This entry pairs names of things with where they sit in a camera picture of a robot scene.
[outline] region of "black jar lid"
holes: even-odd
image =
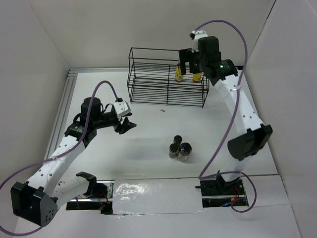
[[[180,135],[174,136],[174,143],[180,144],[182,143],[182,141],[183,141],[183,138]]]
[[[169,150],[172,153],[176,153],[178,151],[178,145],[176,143],[173,143],[169,146]]]
[[[183,156],[187,156],[192,152],[192,146],[189,143],[182,143],[179,146],[179,153]]]

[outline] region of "black wire rack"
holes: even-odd
[[[202,75],[195,83],[188,73],[176,82],[177,64],[178,50],[131,48],[127,81],[131,103],[204,107],[209,80]]]

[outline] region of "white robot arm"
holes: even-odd
[[[124,134],[136,127],[128,118],[131,114],[126,101],[118,99],[110,112],[101,111],[101,102],[93,99],[89,116],[90,98],[86,98],[79,113],[70,125],[61,143],[51,155],[52,161],[44,163],[25,183],[16,182],[11,188],[13,213],[39,226],[47,226],[57,210],[78,195],[91,197],[99,189],[97,178],[85,172],[79,172],[69,180],[60,181],[71,163],[89,145],[97,135],[97,129],[113,126],[114,131]],[[86,119],[89,119],[87,133],[84,133]]]
[[[267,143],[272,127],[264,125],[253,110],[239,85],[238,72],[233,62],[229,59],[221,60],[218,39],[208,36],[205,31],[193,31],[190,36],[194,41],[193,47],[179,50],[181,73],[186,74],[187,62],[190,73],[203,72],[222,95],[231,114],[235,114],[238,137],[228,141],[227,146],[232,158],[222,172],[241,172],[251,157]],[[238,95],[239,104],[235,112]],[[237,179],[239,174],[224,174],[222,177],[225,182],[231,182]]]

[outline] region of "black bracket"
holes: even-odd
[[[84,195],[86,197],[90,197],[93,192],[94,192],[94,188],[97,184],[97,178],[94,175],[91,175],[89,173],[86,172],[79,172],[76,174],[77,177],[82,177],[84,179],[86,179],[89,182],[88,188],[87,188],[87,192],[84,193]]]
[[[11,188],[13,213],[41,227],[47,226],[57,212],[57,198],[49,197],[44,188],[16,182]]]
[[[228,150],[231,156],[239,161],[256,155],[267,143],[272,135],[273,129],[270,125],[261,124],[256,130],[248,129],[247,133],[228,141]]]

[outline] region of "jar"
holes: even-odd
[[[182,143],[183,138],[180,135],[174,136],[174,143],[176,143],[178,146]]]
[[[192,146],[189,143],[182,143],[178,149],[179,155],[177,159],[180,162],[186,162],[189,159],[190,153],[192,152]]]
[[[173,143],[169,146],[169,154],[168,156],[171,158],[171,159],[174,159],[176,158],[178,155],[178,145],[176,143]]]
[[[180,64],[178,63],[176,67],[175,81],[180,83],[183,81],[183,79],[184,76],[182,75],[182,71],[180,70]]]

